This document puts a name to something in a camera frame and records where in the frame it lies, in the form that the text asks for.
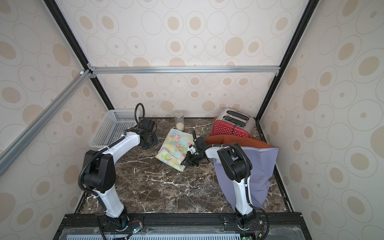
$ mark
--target polka dot wallpaper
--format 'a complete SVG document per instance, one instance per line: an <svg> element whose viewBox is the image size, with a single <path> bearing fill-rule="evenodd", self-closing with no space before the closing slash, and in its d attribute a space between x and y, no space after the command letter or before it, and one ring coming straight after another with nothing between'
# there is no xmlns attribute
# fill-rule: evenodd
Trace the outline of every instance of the polka dot wallpaper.
<svg viewBox="0 0 384 240"><path fill-rule="evenodd" d="M0 239L51 240L81 196L77 178L107 109L87 80L0 178Z"/></svg>
<svg viewBox="0 0 384 240"><path fill-rule="evenodd" d="M82 69L37 0L0 1L0 154Z"/></svg>
<svg viewBox="0 0 384 240"><path fill-rule="evenodd" d="M313 239L382 239L384 2L324 0L261 120Z"/></svg>
<svg viewBox="0 0 384 240"><path fill-rule="evenodd" d="M308 0L60 0L93 66L279 65Z"/></svg>
<svg viewBox="0 0 384 240"><path fill-rule="evenodd" d="M214 117L223 108L256 116L274 73L99 74L115 108L144 104L146 116Z"/></svg>

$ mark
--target toaster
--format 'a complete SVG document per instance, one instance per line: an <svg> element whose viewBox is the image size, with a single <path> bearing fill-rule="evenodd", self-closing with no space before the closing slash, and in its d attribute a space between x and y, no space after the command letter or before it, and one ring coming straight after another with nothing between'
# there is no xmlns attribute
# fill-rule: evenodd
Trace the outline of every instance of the toaster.
<svg viewBox="0 0 384 240"><path fill-rule="evenodd" d="M233 134L240 137L251 137L256 121L253 117L242 112L225 108L214 118L212 135Z"/></svg>

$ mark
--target metal rail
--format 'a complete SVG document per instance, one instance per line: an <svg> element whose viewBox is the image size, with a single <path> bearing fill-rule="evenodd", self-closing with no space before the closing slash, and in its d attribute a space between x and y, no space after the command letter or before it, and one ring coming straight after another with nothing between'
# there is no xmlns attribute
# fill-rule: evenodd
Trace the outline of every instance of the metal rail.
<svg viewBox="0 0 384 240"><path fill-rule="evenodd" d="M55 116L61 107L68 101L73 93L81 86L85 79L91 76L89 70L84 70L62 91L51 104L29 125L16 140L0 156L0 176L11 166L17 157L24 151L40 131Z"/></svg>
<svg viewBox="0 0 384 240"><path fill-rule="evenodd" d="M95 74L115 73L278 73L280 66L94 67Z"/></svg>

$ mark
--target floral cloth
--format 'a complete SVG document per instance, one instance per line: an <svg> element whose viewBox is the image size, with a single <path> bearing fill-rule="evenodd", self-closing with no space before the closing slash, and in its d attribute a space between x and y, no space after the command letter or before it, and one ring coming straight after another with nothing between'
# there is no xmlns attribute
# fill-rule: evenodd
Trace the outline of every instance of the floral cloth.
<svg viewBox="0 0 384 240"><path fill-rule="evenodd" d="M192 134L172 128L156 158L182 172L185 166L181 166L180 163L184 160L190 145L194 145Z"/></svg>

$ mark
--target glass jar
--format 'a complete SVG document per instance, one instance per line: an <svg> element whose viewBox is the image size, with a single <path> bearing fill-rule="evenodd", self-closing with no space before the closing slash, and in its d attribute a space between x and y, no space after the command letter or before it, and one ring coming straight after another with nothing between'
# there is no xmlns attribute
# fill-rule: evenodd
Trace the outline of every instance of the glass jar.
<svg viewBox="0 0 384 240"><path fill-rule="evenodd" d="M184 131L184 113L181 111L176 111L173 113L175 116L176 129Z"/></svg>

